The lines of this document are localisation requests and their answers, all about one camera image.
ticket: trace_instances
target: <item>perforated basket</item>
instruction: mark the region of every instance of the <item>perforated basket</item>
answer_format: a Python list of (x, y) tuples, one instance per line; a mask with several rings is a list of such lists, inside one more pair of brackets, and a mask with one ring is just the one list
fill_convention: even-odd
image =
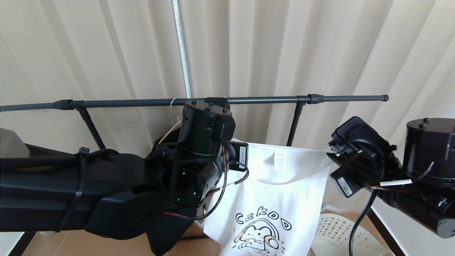
[[(348, 244), (352, 225), (354, 222), (337, 214), (321, 214), (316, 236), (307, 256), (349, 255)], [(360, 226), (355, 232), (353, 250), (356, 256), (380, 256), (390, 252)]]

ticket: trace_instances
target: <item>barcode sticker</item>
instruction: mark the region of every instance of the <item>barcode sticker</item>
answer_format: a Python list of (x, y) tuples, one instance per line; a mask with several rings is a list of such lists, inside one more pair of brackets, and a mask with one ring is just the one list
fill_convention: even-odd
[(338, 184), (340, 185), (341, 189), (344, 191), (344, 193), (346, 194), (346, 196), (352, 195), (352, 190), (351, 190), (351, 188), (348, 186), (348, 183), (344, 180), (343, 177), (341, 177), (341, 178), (338, 179)]
[(275, 151), (274, 169), (276, 171), (284, 171), (285, 168), (286, 168), (286, 152)]
[[(239, 160), (240, 160), (240, 162), (242, 164), (247, 164), (246, 163), (246, 159), (247, 159), (247, 147), (240, 147), (240, 158), (239, 158)], [(245, 169), (245, 167), (241, 166), (241, 165), (238, 165), (238, 167), (240, 169)]]

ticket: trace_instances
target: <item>brown floor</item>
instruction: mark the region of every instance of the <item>brown floor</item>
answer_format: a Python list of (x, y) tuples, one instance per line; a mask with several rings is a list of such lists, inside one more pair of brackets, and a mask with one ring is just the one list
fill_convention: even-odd
[[(344, 217), (355, 220), (356, 213), (342, 214)], [(374, 228), (368, 218), (365, 218), (361, 226), (368, 230), (385, 247), (385, 241)], [(190, 227), (184, 236), (200, 236), (203, 231), (196, 224)], [(179, 241), (167, 256), (215, 256), (220, 252), (220, 245), (211, 239), (199, 239)], [(37, 233), (24, 256), (153, 256), (148, 239), (145, 234), (130, 240), (114, 240), (103, 238), (84, 230), (62, 231), (60, 233), (41, 232)]]

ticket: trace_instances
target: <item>beige curtain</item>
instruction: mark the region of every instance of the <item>beige curtain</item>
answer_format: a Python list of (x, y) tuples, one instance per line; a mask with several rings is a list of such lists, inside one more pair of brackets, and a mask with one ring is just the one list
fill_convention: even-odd
[[(181, 0), (179, 7), (192, 97), (390, 95), (305, 106), (296, 147), (323, 148), (357, 115), (401, 157), (406, 122), (440, 116), (455, 101), (453, 0)], [(170, 0), (3, 0), (0, 39), (1, 105), (186, 95)], [(235, 137), (284, 145), (293, 108), (233, 106)], [(141, 156), (176, 122), (167, 107), (89, 111), (107, 147)], [(96, 149), (76, 111), (0, 118), (27, 143)]]

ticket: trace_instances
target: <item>white t-shirt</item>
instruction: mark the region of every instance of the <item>white t-shirt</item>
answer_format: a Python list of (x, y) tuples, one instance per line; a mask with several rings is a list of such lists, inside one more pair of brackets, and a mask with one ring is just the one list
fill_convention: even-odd
[[(331, 163), (324, 151), (249, 143), (250, 176), (226, 187), (220, 205), (204, 220), (205, 234), (221, 245), (224, 256), (306, 255)], [(230, 170), (227, 183), (244, 174)]]

